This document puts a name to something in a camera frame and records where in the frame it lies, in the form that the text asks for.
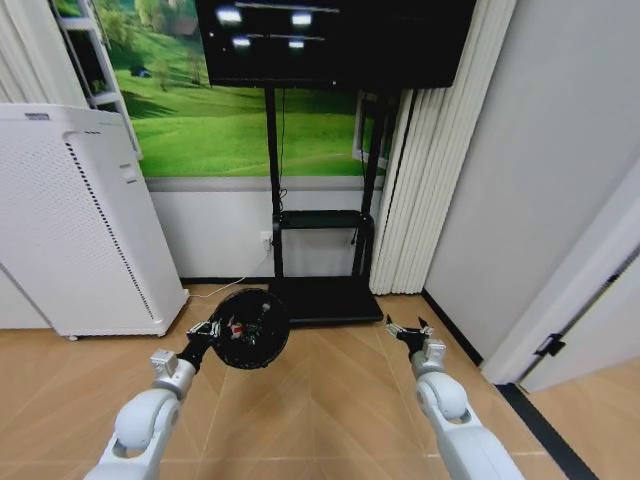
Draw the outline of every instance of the stand base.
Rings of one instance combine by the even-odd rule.
[[[382,320],[368,282],[360,277],[289,277],[269,285],[287,308],[291,327],[369,323]]]

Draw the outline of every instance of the wall outlet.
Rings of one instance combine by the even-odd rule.
[[[264,251],[268,253],[271,250],[271,245],[273,243],[273,232],[270,230],[261,231],[260,241],[262,242]]]

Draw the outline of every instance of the curtain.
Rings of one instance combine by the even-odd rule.
[[[478,0],[454,84],[402,93],[374,243],[375,294],[424,287],[514,7]]]
[[[46,0],[0,0],[0,102],[87,108]]]

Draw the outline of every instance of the baseboard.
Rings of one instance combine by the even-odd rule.
[[[220,285],[227,285],[229,283],[238,282],[242,277],[180,277],[182,283],[215,283]],[[245,277],[238,283],[270,283],[274,277]]]
[[[509,383],[496,387],[569,480],[598,480],[596,474],[516,385]]]
[[[442,307],[438,305],[438,302],[436,302],[435,299],[431,295],[429,295],[429,292],[427,292],[424,288],[422,289],[422,298],[425,299],[425,301],[429,304],[429,306],[435,312],[435,314],[438,315],[438,318],[440,319],[440,321],[444,323],[444,326],[447,327],[449,332],[451,332],[451,335],[453,335],[453,338],[455,338],[456,341],[460,344],[460,346],[465,351],[465,353],[469,356],[471,361],[476,365],[480,365],[484,360],[482,358],[482,355],[480,355],[480,352],[478,352],[473,347],[473,345],[471,345],[471,342],[467,340],[467,337],[465,337],[464,334],[460,331],[460,329],[456,327],[456,324],[453,323],[451,318],[449,318],[449,315],[447,315],[447,313],[442,309]]]

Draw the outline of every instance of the television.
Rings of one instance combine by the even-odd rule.
[[[475,0],[196,0],[212,85],[441,88]]]

